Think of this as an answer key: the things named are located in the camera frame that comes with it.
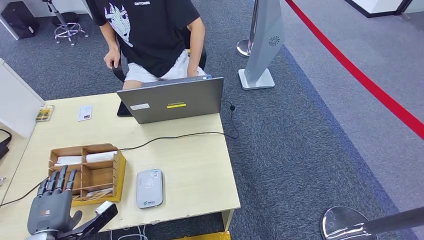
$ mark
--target hand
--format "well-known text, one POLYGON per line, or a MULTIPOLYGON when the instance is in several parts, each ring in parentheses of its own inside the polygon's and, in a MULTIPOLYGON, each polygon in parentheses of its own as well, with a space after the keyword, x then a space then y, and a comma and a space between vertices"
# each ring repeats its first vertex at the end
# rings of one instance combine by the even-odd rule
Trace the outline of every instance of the hand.
POLYGON ((188 68, 187 69, 187 77, 197 77, 199 75, 197 67, 195 69, 188 68))
POLYGON ((72 188, 77 170, 73 169, 69 173, 65 185, 67 168, 65 165, 59 173, 53 172, 49 179, 46 178, 39 185, 37 196, 29 210, 27 228, 31 235, 48 229, 66 233, 80 222, 83 216, 80 210, 76 211, 73 217, 70 216, 72 188))
POLYGON ((112 62, 115 68, 119 66, 119 60, 121 59, 121 53, 118 50, 109 50, 104 56, 104 62, 109 69, 112 69, 112 62))

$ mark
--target laptop lid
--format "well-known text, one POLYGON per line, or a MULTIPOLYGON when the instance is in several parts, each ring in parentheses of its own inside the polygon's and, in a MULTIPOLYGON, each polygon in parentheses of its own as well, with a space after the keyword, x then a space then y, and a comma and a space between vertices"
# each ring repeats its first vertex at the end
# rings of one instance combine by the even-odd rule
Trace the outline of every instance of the laptop lid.
POLYGON ((207 76, 144 83, 117 92, 139 124, 216 114, 221 110, 224 78, 207 76))

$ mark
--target small box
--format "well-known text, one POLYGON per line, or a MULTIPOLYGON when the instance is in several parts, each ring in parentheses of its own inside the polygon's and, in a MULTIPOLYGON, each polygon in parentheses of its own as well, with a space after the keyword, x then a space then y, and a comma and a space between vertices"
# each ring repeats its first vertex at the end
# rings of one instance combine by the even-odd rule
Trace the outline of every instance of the small box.
POLYGON ((55 163, 58 161, 58 157, 64 156, 82 156, 81 163, 68 165, 66 171, 65 178, 66 181, 68 181, 71 170, 77 170, 72 188, 72 207, 99 204, 104 201, 121 201, 126 159, 117 147, 107 143, 53 149, 50 152, 50 161, 48 162, 49 176, 54 171, 59 171, 62 168, 61 166, 55 166, 55 163), (87 162, 86 160, 86 156, 89 154, 112 151, 117 151, 117 153, 113 155, 113 160, 97 162, 87 162), (90 192, 109 188, 112 188, 111 193, 100 198, 88 200, 86 198, 87 194, 90 192))

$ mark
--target desk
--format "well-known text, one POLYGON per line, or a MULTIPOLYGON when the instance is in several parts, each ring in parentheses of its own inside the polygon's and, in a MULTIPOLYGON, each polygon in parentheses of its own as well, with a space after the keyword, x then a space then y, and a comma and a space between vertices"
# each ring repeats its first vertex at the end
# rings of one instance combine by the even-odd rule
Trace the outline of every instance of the desk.
MULTIPOLYGON (((12 130, 1 123, 0 129, 12 133, 12 141, 8 146, 9 152, 0 159, 0 178, 7 178, 4 180, 3 185, 0 186, 0 203, 2 203, 30 139, 24 138, 16 133, 14 134, 12 130)), ((0 142, 7 137, 9 137, 7 133, 0 131, 0 142)))
MULTIPOLYGON (((55 105, 50 121, 37 123, 4 201, 15 200, 48 172, 51 149, 111 143, 118 148, 141 145, 163 136, 197 132, 222 132, 219 114, 139 125, 132 117, 117 117, 116 93, 47 101, 55 105), (92 119, 77 122, 80 106, 92 105, 92 119)), ((210 213, 222 213, 228 229, 234 209, 240 207, 236 183, 223 135, 208 134, 158 140, 145 147, 123 151, 127 162, 118 215, 102 231, 159 223, 210 213), (136 206, 136 175, 159 168, 164 177, 164 200, 158 207, 136 206)), ((28 236, 27 217, 36 192, 0 208, 0 232, 5 239, 28 236)), ((95 216, 98 204, 72 208, 82 210, 81 223, 95 216)))

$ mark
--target red stripe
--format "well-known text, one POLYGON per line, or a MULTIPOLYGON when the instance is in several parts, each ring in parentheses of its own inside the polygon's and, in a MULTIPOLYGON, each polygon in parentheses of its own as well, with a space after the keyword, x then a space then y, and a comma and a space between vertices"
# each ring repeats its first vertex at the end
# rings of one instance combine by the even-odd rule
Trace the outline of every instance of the red stripe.
POLYGON ((377 98, 386 108, 388 108, 397 118, 406 124, 414 133, 424 140, 424 124, 420 122, 408 110, 402 107, 391 96, 385 93, 377 84, 369 79, 359 68, 357 68, 336 46, 315 26, 312 21, 300 10, 292 1, 285 0, 293 9, 297 16, 315 35, 315 37, 327 48, 327 50, 352 74, 355 79, 362 84, 375 98, 377 98))

